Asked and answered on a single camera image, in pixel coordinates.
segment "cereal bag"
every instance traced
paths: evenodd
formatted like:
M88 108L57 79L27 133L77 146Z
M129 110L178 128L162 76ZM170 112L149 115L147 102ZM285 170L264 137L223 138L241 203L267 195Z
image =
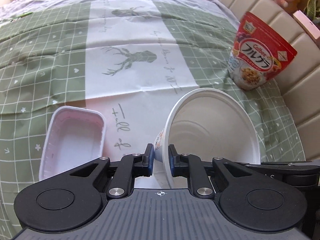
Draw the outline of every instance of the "cereal bag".
M297 55L297 51L270 26L247 12L238 29L228 62L230 77L244 90L274 78Z

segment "metal screw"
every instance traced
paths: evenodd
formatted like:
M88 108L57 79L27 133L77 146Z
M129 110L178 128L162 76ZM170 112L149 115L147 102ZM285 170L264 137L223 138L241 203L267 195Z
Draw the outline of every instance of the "metal screw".
M114 187L111 190L109 190L109 194L113 196L120 196L124 193L124 189L120 187Z
M210 189L208 187L201 187L201 188L198 188L197 192L198 192L198 194L200 194L202 196L208 196L208 195L212 194L212 189Z

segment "white cup noodle container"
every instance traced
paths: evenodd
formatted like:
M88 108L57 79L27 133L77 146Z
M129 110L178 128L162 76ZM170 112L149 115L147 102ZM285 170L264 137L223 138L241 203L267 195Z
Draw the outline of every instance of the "white cup noodle container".
M97 111L62 106L52 115L44 141L39 180L102 156L106 121Z
M231 96L213 88L199 88L183 96L155 140L155 159L164 166L155 176L158 173L163 179L165 173L170 188L183 187L183 179L171 176L169 144L174 144L178 154L194 154L202 161L223 157L260 164L259 141L249 116Z

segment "rectangular plastic tray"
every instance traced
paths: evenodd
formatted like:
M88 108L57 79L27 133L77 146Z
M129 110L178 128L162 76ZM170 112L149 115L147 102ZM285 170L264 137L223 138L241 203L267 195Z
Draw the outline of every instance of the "rectangular plastic tray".
M72 106L57 109L45 138L39 180L101 157L105 134L101 113Z

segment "pink box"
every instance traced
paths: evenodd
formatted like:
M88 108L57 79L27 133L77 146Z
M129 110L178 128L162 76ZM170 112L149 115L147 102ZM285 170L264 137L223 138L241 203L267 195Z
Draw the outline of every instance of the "pink box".
M296 11L293 18L304 29L304 31L313 39L318 47L320 47L320 30L315 26L309 18L302 12Z

